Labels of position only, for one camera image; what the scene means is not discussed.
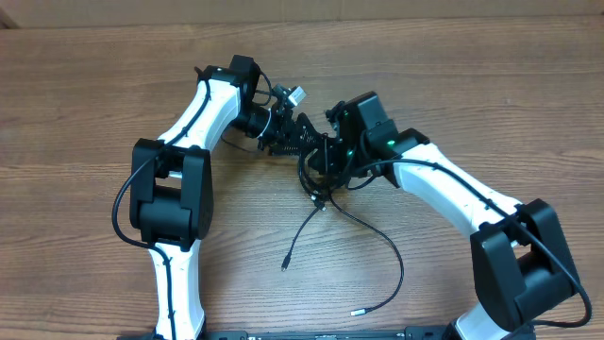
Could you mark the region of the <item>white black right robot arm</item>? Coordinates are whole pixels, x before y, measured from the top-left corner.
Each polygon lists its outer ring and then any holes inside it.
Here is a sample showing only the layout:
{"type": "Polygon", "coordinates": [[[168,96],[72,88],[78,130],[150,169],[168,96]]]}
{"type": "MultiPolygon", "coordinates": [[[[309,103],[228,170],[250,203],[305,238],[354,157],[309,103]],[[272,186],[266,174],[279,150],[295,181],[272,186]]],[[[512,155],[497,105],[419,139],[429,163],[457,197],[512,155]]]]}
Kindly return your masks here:
{"type": "Polygon", "coordinates": [[[523,203],[481,183],[416,129],[398,131],[374,92],[327,110],[336,132],[310,166],[330,182],[385,177],[420,197],[469,241],[478,304],[441,328],[443,339],[533,339],[538,326],[585,326],[593,306],[559,217],[536,198],[523,203]]]}

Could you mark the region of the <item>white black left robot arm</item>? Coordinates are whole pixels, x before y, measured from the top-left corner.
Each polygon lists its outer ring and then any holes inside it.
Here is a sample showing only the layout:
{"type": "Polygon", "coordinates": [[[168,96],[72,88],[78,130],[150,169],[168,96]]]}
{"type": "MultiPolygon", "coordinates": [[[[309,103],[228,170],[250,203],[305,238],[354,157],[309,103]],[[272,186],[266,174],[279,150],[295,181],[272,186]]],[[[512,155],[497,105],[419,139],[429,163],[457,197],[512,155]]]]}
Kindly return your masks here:
{"type": "Polygon", "coordinates": [[[270,108],[255,102],[264,76],[250,57],[227,68],[197,69],[196,92],[180,118],[156,140],[140,139],[131,174],[111,211],[115,233],[146,249],[155,268],[159,316],[148,339],[199,339],[206,321],[199,293],[199,253],[213,215],[211,152],[228,127],[263,143],[279,118],[300,104],[300,87],[269,86],[270,108]]]}

